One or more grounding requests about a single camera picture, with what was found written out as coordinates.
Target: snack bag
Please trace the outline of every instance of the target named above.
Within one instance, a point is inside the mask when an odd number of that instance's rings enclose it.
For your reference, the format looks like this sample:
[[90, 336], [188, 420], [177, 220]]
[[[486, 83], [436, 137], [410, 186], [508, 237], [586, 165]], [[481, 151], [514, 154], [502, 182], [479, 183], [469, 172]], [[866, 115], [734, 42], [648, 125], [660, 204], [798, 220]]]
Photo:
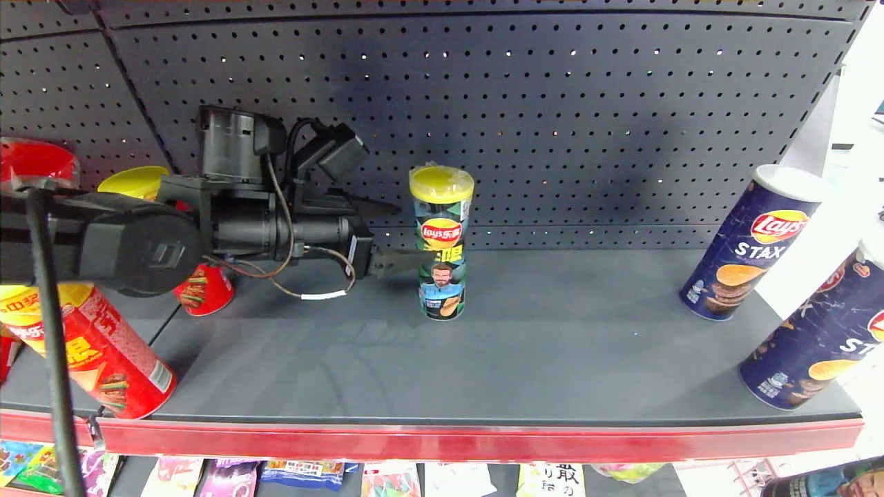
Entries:
[[483, 497], [497, 492], [481, 463], [426, 463], [423, 465], [425, 497]]
[[201, 473], [201, 457], [160, 456], [141, 497], [194, 497]]
[[243, 463], [259, 463], [260, 459], [237, 459], [234, 457], [228, 457], [226, 459], [216, 459], [215, 467], [216, 468], [230, 468], [231, 466], [236, 466], [237, 464]]
[[55, 447], [45, 446], [27, 464], [27, 467], [15, 478], [15, 483], [32, 486], [44, 493], [61, 495], [65, 486], [58, 473]]
[[598, 474], [626, 483], [638, 483], [662, 468], [664, 463], [590, 464]]
[[585, 486], [580, 464], [520, 464], [515, 497], [586, 497]]
[[117, 473], [120, 457], [93, 448], [80, 449], [80, 472], [86, 484], [87, 497], [109, 495], [113, 477]]
[[212, 461], [200, 497], [254, 497], [257, 482], [257, 463], [222, 468]]
[[18, 476], [41, 448], [43, 444], [0, 441], [0, 487]]
[[261, 481], [301, 488], [327, 488], [333, 492], [344, 482], [344, 463], [334, 461], [268, 461]]
[[414, 463], [366, 463], [362, 470], [362, 497], [421, 497]]

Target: gray shelf surface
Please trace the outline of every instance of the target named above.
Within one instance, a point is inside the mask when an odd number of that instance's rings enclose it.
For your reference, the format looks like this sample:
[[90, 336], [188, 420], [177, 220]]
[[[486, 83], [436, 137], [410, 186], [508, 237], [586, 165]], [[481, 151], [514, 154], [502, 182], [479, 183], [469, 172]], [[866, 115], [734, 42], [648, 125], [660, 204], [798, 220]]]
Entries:
[[[130, 456], [118, 472], [111, 497], [141, 497], [141, 489], [156, 464], [155, 457]], [[498, 491], [489, 497], [513, 497], [519, 482], [518, 464], [489, 464], [492, 483]], [[423, 465], [418, 465], [423, 494]], [[205, 472], [200, 488], [205, 481]], [[671, 464], [667, 464], [645, 481], [629, 485], [599, 475], [590, 466], [583, 467], [588, 497], [685, 497], [682, 484]], [[359, 473], [345, 475], [344, 485], [338, 492], [295, 488], [276, 483], [258, 482], [256, 497], [356, 497], [360, 494]]]
[[[156, 337], [163, 323], [178, 308], [178, 301], [171, 294], [134, 299], [109, 289], [102, 289], [102, 293], [148, 343]], [[12, 365], [9, 377], [0, 387], [0, 408], [49, 412], [46, 378], [46, 361], [30, 348], [23, 347]], [[78, 415], [88, 416], [100, 407], [97, 401], [73, 381], [71, 395], [74, 411]]]
[[[795, 412], [756, 400], [735, 366], [780, 319], [753, 295], [725, 323], [677, 291], [697, 250], [481, 251], [465, 313], [437, 323], [414, 273], [345, 298], [296, 301], [238, 282], [211, 317], [177, 314], [154, 342], [176, 371], [162, 420], [244, 423], [723, 426], [859, 417], [832, 386]], [[343, 283], [306, 261], [281, 282]]]

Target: pegboard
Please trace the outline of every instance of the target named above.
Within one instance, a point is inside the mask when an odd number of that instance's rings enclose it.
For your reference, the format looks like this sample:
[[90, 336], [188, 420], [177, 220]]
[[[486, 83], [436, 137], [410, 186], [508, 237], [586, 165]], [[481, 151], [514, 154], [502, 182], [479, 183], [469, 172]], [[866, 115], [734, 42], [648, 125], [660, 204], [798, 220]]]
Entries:
[[52, 141], [80, 160], [80, 185], [166, 164], [100, 33], [0, 43], [0, 130]]
[[90, 15], [73, 16], [55, 2], [0, 2], [0, 40], [97, 29]]
[[[408, 169], [432, 159], [476, 177], [476, 249], [704, 246], [751, 168], [781, 158], [873, 5], [107, 2], [103, 22], [76, 16], [71, 27], [54, 4], [17, 4], [3, 4], [4, 38], [17, 38], [4, 52], [23, 50], [4, 53], [2, 91], [41, 91], [3, 99], [3, 131], [76, 146], [86, 186], [111, 170], [163, 164], [164, 152], [183, 172], [198, 172], [200, 104], [288, 123], [315, 116], [348, 123], [371, 149], [345, 186], [404, 208], [369, 219], [379, 243], [413, 243]], [[5, 15], [19, 7], [18, 17]], [[29, 38], [78, 29], [95, 31]], [[83, 36], [103, 44], [51, 64], [42, 52], [25, 57]], [[57, 72], [95, 46], [106, 57], [99, 66], [116, 56], [125, 69], [114, 68], [121, 84], [104, 89], [123, 91], [128, 78], [133, 92], [118, 96], [115, 111], [111, 93], [95, 92], [107, 81], [76, 73], [61, 88], [79, 89], [57, 106], [62, 96], [43, 93], [50, 85], [31, 65]]]
[[[471, 250], [502, 249], [703, 249], [716, 226], [483, 226], [467, 230]], [[389, 249], [417, 246], [414, 227], [375, 227], [375, 243]]]
[[337, 16], [407, 16], [478, 13], [605, 11], [701, 12], [751, 16], [797, 16], [854, 21], [871, 8], [862, 0], [408, 0], [295, 2], [212, 2], [184, 4], [143, 2], [104, 3], [108, 25], [131, 27], [166, 23], [195, 23], [229, 19], [315, 18]]
[[473, 226], [718, 224], [777, 160], [854, 27], [816, 19], [552, 14], [271, 20], [115, 32], [173, 160], [194, 113], [352, 126], [347, 186], [400, 203], [433, 159], [476, 178]]

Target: cable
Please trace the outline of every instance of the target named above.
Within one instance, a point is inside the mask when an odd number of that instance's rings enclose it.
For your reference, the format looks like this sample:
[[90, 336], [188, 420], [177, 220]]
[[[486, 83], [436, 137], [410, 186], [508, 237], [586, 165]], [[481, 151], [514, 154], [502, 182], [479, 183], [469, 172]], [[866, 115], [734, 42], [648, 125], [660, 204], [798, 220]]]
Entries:
[[61, 305], [58, 299], [58, 276], [52, 258], [52, 241], [47, 222], [49, 215], [46, 212], [46, 202], [51, 202], [51, 196], [47, 190], [31, 188], [27, 192], [25, 202], [46, 344], [52, 435], [56, 443], [56, 458], [65, 485], [65, 495], [85, 497], [86, 487], [80, 474], [80, 453], [77, 451], [77, 434], [73, 425], [73, 403], [65, 353], [65, 329], [62, 325]]
[[[330, 248], [312, 247], [312, 246], [307, 246], [304, 248], [305, 252], [309, 252], [310, 250], [324, 252], [324, 253], [329, 254], [331, 256], [337, 257], [342, 263], [344, 263], [344, 265], [348, 269], [348, 271], [345, 271], [345, 274], [347, 274], [347, 279], [348, 279], [346, 288], [344, 288], [343, 290], [338, 290], [337, 292], [329, 292], [327, 294], [298, 294], [296, 292], [293, 292], [292, 290], [289, 290], [286, 287], [283, 287], [278, 281], [276, 281], [275, 278], [270, 278], [270, 281], [273, 284], [273, 286], [278, 288], [279, 291], [281, 291], [284, 294], [291, 295], [292, 297], [299, 298], [304, 301], [323, 301], [323, 300], [333, 299], [333, 298], [337, 298], [337, 297], [343, 297], [344, 295], [347, 294], [347, 292], [349, 292], [351, 289], [353, 289], [353, 285], [356, 284], [356, 269], [354, 269], [353, 264], [350, 263], [349, 259], [344, 257], [344, 255], [341, 254], [340, 252], [338, 252], [337, 250], [332, 250]], [[255, 268], [256, 270], [258, 270], [260, 272], [263, 272], [263, 269], [258, 267], [257, 264], [251, 263], [249, 261], [237, 261], [237, 262], [239, 264], [245, 264], [247, 266]]]
[[270, 272], [266, 272], [261, 270], [260, 274], [255, 274], [253, 272], [244, 271], [234, 264], [230, 264], [224, 259], [215, 256], [203, 255], [202, 257], [215, 263], [221, 264], [225, 268], [230, 269], [231, 271], [235, 271], [243, 276], [248, 276], [249, 278], [256, 279], [273, 279], [274, 276], [280, 274], [282, 270], [284, 270], [288, 266], [288, 262], [292, 259], [292, 255], [294, 253], [294, 222], [292, 221], [292, 213], [288, 210], [288, 204], [286, 203], [286, 198], [282, 194], [282, 188], [279, 187], [279, 181], [276, 177], [276, 171], [274, 171], [273, 161], [268, 156], [261, 156], [261, 162], [267, 166], [270, 170], [271, 181], [273, 182], [273, 189], [276, 190], [279, 208], [282, 210], [283, 214], [286, 215], [286, 223], [288, 224], [288, 254], [283, 257], [282, 264], [280, 264], [276, 269]]

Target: yellow lid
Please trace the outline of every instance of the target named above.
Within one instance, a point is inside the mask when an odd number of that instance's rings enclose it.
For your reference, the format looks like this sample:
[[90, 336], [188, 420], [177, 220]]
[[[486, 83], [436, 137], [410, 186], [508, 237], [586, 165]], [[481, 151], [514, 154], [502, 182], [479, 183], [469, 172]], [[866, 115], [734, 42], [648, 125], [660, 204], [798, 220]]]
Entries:
[[143, 165], [114, 174], [98, 185], [98, 191], [153, 200], [160, 191], [160, 179], [168, 175], [161, 165]]
[[412, 169], [409, 175], [411, 195], [428, 203], [456, 203], [473, 196], [475, 181], [468, 172], [428, 162]]
[[12, 297], [23, 294], [31, 287], [23, 287], [21, 285], [0, 285], [0, 301], [11, 299]]

